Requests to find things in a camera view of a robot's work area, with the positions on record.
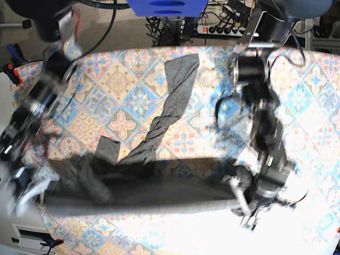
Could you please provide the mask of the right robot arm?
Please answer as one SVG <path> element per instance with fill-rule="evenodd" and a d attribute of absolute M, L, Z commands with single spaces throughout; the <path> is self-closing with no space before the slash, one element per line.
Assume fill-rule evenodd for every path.
<path fill-rule="evenodd" d="M 10 122 L 1 134 L 1 193 L 8 215 L 22 216 L 27 202 L 44 192 L 50 179 L 34 182 L 35 169 L 27 167 L 23 152 L 35 139 L 43 120 L 51 117 L 78 61 L 65 56 L 63 45 L 74 33 L 72 6 L 76 1 L 7 1 L 10 9 L 32 20 L 40 38 L 50 43 L 43 54 L 42 69 L 19 99 Z"/>

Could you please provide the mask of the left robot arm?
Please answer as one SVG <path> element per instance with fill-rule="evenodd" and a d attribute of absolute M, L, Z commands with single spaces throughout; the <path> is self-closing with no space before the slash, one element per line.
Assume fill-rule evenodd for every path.
<path fill-rule="evenodd" d="M 252 120 L 251 146 L 258 153 L 256 175 L 239 167 L 236 174 L 228 178 L 239 202 L 237 212 L 242 216 L 242 226 L 247 229 L 255 228 L 260 210 L 275 203 L 287 208 L 295 208 L 297 204 L 279 196 L 296 165 L 286 155 L 284 128 L 275 115 L 280 101 L 271 84 L 273 63 L 268 57 L 281 48 L 287 38 L 295 37 L 293 29 L 298 21 L 323 15 L 332 6 L 333 1 L 261 1 L 228 61 L 229 80 L 233 85 L 229 97 L 241 94 L 241 102 Z M 311 131 L 320 149 L 317 163 L 309 172 L 320 177 L 320 185 L 326 192 L 339 185 L 338 132 L 327 118 L 337 110 L 339 92 L 327 84 L 318 91 L 315 101 L 308 106 L 301 104 L 298 111 L 303 126 Z"/>

